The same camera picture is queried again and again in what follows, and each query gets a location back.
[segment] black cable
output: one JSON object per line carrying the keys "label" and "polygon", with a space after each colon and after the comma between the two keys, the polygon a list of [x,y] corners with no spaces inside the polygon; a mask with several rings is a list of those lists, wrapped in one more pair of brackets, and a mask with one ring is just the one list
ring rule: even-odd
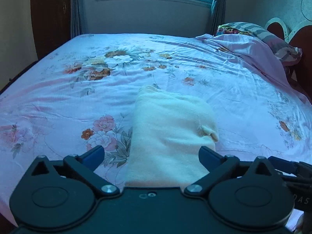
{"label": "black cable", "polygon": [[303,11],[302,11],[302,2],[303,2],[303,0],[301,0],[301,5],[300,5],[301,13],[302,13],[302,15],[305,17],[306,20],[312,22],[312,20],[308,19],[308,18],[303,14]]}

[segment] wall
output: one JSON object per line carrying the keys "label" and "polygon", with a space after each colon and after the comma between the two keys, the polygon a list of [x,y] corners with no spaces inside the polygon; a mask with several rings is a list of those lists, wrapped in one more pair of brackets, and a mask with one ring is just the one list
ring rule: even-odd
{"label": "wall", "polygon": [[205,33],[209,9],[164,0],[84,0],[88,33],[150,33],[195,37]]}
{"label": "wall", "polygon": [[[226,22],[244,21],[264,26],[274,17],[282,19],[291,31],[306,20],[301,0],[227,0]],[[302,10],[312,20],[312,0],[303,0]]]}
{"label": "wall", "polygon": [[37,60],[30,0],[0,0],[0,88]]}

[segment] mattress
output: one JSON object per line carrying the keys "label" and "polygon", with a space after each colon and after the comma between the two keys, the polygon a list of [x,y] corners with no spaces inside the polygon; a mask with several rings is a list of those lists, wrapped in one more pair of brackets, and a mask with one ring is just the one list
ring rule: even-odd
{"label": "mattress", "polygon": [[[0,212],[37,155],[60,160],[102,145],[95,173],[122,188],[138,89],[204,99],[216,114],[216,151],[311,160],[312,108],[281,63],[250,36],[81,35],[49,54],[0,96]],[[294,211],[288,227],[294,228]]]}

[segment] folded towel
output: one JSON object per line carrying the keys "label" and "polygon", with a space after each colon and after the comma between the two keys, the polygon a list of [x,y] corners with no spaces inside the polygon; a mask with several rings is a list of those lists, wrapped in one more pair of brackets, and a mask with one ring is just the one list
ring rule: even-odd
{"label": "folded towel", "polygon": [[184,189],[209,173],[198,152],[203,145],[215,150],[218,140],[206,102],[143,86],[135,104],[125,185]]}

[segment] red headboard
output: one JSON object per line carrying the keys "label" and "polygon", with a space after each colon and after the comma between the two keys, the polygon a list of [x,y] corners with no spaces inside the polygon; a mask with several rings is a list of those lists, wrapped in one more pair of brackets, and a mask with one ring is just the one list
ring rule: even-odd
{"label": "red headboard", "polygon": [[305,22],[289,35],[289,44],[302,49],[302,58],[294,66],[297,81],[312,98],[312,25]]}
{"label": "red headboard", "polygon": [[293,69],[298,84],[312,99],[312,23],[303,21],[288,34],[284,22],[279,18],[273,18],[266,23],[265,29],[284,39],[291,46],[302,49],[302,58]]}

